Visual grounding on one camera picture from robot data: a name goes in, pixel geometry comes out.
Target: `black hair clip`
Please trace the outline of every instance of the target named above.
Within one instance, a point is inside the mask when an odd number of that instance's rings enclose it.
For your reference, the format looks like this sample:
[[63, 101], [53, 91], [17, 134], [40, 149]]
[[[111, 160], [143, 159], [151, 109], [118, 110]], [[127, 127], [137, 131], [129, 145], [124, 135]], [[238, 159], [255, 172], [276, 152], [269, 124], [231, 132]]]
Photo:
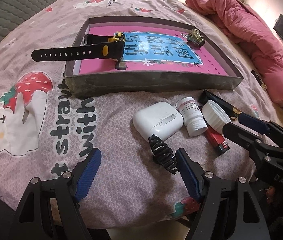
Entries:
[[172, 149], [154, 134], [148, 138], [148, 141], [154, 154], [153, 161], [175, 175], [177, 172], [177, 161], [172, 153]]

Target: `bed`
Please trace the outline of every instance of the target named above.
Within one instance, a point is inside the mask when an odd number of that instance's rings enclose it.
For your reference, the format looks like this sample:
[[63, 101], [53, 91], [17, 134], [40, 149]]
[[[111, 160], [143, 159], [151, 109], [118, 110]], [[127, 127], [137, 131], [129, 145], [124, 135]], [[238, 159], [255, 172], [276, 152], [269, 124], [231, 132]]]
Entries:
[[[189, 96], [198, 100], [202, 90], [123, 92], [80, 100], [71, 97], [63, 82], [64, 62], [38, 63], [30, 57], [34, 49], [71, 46], [88, 17], [111, 15], [157, 17], [196, 26], [244, 77], [233, 91], [210, 91], [247, 114], [283, 126], [283, 109], [271, 102], [251, 74], [254, 66], [248, 56], [184, 0], [58, 0], [0, 43], [0, 139], [5, 140], [5, 147], [0, 145], [0, 199], [12, 209], [32, 177], [53, 179], [71, 171], [92, 146], [101, 150], [102, 163], [88, 196], [80, 203], [89, 228], [140, 226], [180, 217], [185, 214], [180, 203], [192, 208], [181, 176], [171, 175], [153, 162], [148, 143], [133, 127], [132, 116], [160, 101], [174, 104]], [[28, 98], [20, 99], [15, 87], [34, 77], [44, 84], [42, 89], [29, 91]], [[13, 107], [3, 107], [7, 102]], [[90, 127], [88, 134], [84, 134], [85, 125]], [[166, 143], [173, 151], [183, 147], [204, 170], [221, 178], [255, 180], [248, 152], [232, 142], [229, 151], [217, 156], [204, 135], [191, 138], [183, 127]], [[52, 209], [57, 213], [56, 203]]]

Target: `white bottle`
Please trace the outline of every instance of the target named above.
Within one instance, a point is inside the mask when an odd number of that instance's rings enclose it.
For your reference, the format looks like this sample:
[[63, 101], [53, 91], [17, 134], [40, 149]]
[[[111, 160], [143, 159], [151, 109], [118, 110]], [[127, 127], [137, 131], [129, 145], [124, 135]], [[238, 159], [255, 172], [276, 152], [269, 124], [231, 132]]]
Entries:
[[200, 135], [207, 130], [203, 115], [193, 98], [188, 97], [179, 100], [176, 103], [176, 108], [184, 118], [184, 124], [190, 137]]

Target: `bottle label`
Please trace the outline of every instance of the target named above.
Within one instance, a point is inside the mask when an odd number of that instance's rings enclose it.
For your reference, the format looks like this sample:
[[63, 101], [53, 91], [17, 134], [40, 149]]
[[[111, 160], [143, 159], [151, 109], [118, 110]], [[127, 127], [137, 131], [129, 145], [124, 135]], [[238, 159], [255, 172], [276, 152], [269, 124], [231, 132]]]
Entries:
[[187, 102], [182, 103], [178, 107], [178, 111], [182, 114], [182, 116], [186, 113], [186, 111], [197, 112], [200, 111], [198, 105], [194, 100], [189, 100]]

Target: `pink comforter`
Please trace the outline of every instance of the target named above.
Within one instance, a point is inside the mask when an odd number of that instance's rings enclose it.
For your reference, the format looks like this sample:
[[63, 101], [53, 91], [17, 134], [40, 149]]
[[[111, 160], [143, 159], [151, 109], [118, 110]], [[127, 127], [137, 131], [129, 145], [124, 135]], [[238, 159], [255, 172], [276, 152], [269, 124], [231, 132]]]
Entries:
[[271, 100], [283, 107], [283, 46], [261, 17], [237, 0], [186, 0], [186, 4], [213, 20], [251, 57]]

